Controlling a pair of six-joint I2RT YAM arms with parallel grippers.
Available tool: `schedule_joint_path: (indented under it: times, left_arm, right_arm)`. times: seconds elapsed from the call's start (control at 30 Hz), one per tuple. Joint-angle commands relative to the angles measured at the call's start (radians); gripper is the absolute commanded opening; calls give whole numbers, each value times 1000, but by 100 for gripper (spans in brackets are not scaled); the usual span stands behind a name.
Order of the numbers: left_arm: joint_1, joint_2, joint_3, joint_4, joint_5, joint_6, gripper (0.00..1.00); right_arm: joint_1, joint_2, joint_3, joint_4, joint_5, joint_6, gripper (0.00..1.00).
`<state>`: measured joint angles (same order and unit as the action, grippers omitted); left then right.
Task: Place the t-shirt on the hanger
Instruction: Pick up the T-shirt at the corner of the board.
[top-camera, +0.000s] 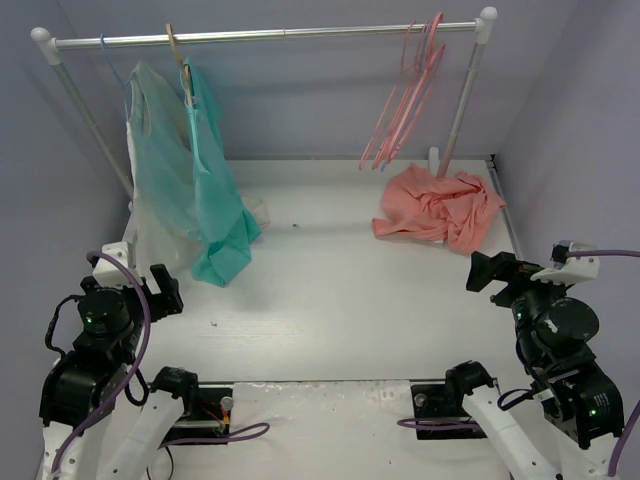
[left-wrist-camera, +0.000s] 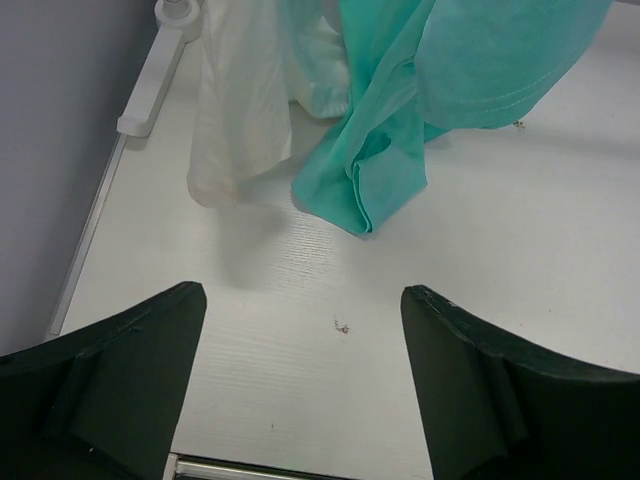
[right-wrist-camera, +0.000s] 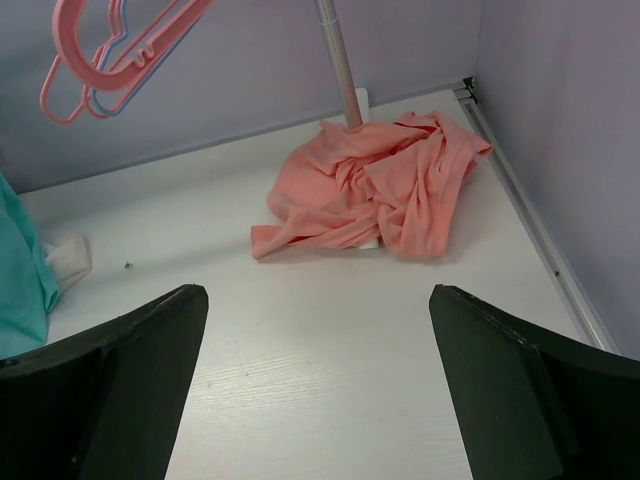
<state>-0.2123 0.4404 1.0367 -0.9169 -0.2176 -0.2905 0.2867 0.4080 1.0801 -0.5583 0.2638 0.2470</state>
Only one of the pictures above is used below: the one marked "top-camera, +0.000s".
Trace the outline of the salmon pink t shirt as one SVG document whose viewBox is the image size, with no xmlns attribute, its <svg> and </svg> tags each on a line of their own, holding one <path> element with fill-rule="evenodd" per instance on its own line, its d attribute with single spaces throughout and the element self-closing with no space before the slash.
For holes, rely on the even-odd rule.
<svg viewBox="0 0 640 480">
<path fill-rule="evenodd" d="M 394 176 L 381 197 L 382 218 L 372 220 L 375 237 L 406 236 L 445 242 L 458 253 L 478 250 L 504 199 L 480 176 L 458 172 L 438 178 L 414 163 Z"/>
</svg>

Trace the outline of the thick pink plastic hanger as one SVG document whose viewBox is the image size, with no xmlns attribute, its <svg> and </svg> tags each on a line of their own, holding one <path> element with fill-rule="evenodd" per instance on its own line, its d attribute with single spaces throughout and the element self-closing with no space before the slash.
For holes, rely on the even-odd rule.
<svg viewBox="0 0 640 480">
<path fill-rule="evenodd" d="M 409 26 L 398 78 L 362 154 L 360 168 L 371 161 L 372 170 L 384 171 L 411 136 L 433 90 L 434 78 L 446 51 L 446 45 L 436 40 L 438 27 L 443 21 L 444 13 L 438 12 L 421 26 L 411 62 L 407 59 L 407 48 L 414 24 Z"/>
</svg>

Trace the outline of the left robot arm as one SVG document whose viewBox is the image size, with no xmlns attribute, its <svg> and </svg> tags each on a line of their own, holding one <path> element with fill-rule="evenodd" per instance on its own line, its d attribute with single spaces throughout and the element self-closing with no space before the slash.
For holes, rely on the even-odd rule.
<svg viewBox="0 0 640 480">
<path fill-rule="evenodd" d="M 105 469 L 98 460 L 110 416 L 119 395 L 131 394 L 129 382 L 140 379 L 152 323 L 183 310 L 179 282 L 162 264 L 151 268 L 159 287 L 150 291 L 145 279 L 125 276 L 123 285 L 102 286 L 93 276 L 82 291 L 64 298 L 75 303 L 83 330 L 69 351 L 55 348 L 57 306 L 45 334 L 45 346 L 59 357 L 47 375 L 40 400 L 45 449 L 45 479 L 137 479 L 150 465 L 168 431 L 199 409 L 198 377 L 164 367 L 144 383 L 136 401 L 141 415 Z"/>
</svg>

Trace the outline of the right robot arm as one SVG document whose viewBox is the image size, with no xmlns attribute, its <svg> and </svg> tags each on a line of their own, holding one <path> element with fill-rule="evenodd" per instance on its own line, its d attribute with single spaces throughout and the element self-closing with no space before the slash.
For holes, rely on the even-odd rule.
<svg viewBox="0 0 640 480">
<path fill-rule="evenodd" d="M 491 302 L 512 313 L 516 356 L 531 384 L 510 400 L 479 362 L 467 361 L 447 370 L 442 398 L 449 409 L 471 416 L 512 478 L 617 478 L 639 412 L 624 413 L 619 389 L 588 345 L 599 331 L 596 313 L 567 292 L 596 279 L 601 258 L 638 255 L 559 243 L 552 251 L 553 267 L 544 268 L 508 252 L 472 253 L 466 288 L 480 292 L 493 281 L 504 283 Z M 511 414 L 529 400 L 541 406 L 553 429 L 560 466 L 545 459 Z"/>
</svg>

